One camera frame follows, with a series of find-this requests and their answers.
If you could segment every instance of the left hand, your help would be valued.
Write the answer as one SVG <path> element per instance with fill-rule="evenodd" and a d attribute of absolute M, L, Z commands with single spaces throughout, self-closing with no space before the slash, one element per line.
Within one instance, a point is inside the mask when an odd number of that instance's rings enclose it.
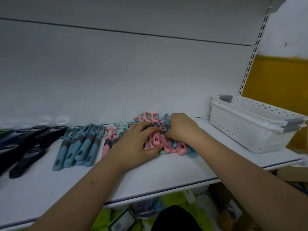
<path fill-rule="evenodd" d="M 105 158 L 118 164 L 122 171 L 135 168 L 138 165 L 158 156 L 162 145 L 156 146 L 151 150 L 144 150 L 144 142 L 152 133 L 158 132 L 159 128 L 145 127 L 151 125 L 151 122 L 139 122 L 132 125 L 125 135 L 112 147 Z"/>

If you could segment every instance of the hand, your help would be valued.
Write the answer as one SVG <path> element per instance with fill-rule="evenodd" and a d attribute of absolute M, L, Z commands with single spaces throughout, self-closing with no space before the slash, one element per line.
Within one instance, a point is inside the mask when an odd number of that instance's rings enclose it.
<path fill-rule="evenodd" d="M 112 159 L 120 166 L 122 171 L 135 168 L 149 159 L 158 156 L 163 146 L 156 146 L 151 150 L 144 150 L 144 142 L 152 133 L 158 132 L 159 128 L 145 127 L 151 122 L 139 122 L 132 125 L 125 135 L 112 147 L 105 158 Z"/>
<path fill-rule="evenodd" d="M 200 130 L 198 124 L 185 113 L 173 113 L 170 117 L 171 129 L 166 138 L 188 143 Z"/>

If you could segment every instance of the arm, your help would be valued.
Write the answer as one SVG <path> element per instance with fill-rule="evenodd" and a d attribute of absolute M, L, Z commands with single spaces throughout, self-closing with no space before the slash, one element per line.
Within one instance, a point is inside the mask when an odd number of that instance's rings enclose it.
<path fill-rule="evenodd" d="M 90 230 L 121 175 L 159 154 L 161 146 L 145 151 L 146 138 L 158 128 L 151 122 L 132 125 L 108 154 L 28 230 Z"/>
<path fill-rule="evenodd" d="M 218 142 L 185 114 L 170 120 L 167 137 L 194 148 L 264 230 L 307 229 L 306 195 Z"/>

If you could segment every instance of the white plastic basket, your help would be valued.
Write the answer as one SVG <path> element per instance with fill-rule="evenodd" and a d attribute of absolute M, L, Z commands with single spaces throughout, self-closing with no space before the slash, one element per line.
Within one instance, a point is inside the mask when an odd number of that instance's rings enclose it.
<path fill-rule="evenodd" d="M 210 123 L 256 153 L 285 148 L 307 116 L 241 96 L 215 96 Z"/>

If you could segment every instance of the perforated basket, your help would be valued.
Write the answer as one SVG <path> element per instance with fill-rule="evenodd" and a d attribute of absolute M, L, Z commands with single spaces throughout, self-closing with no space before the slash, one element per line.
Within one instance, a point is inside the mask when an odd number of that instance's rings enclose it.
<path fill-rule="evenodd" d="M 307 116 L 241 96 L 215 96 L 210 123 L 256 153 L 285 148 Z"/>

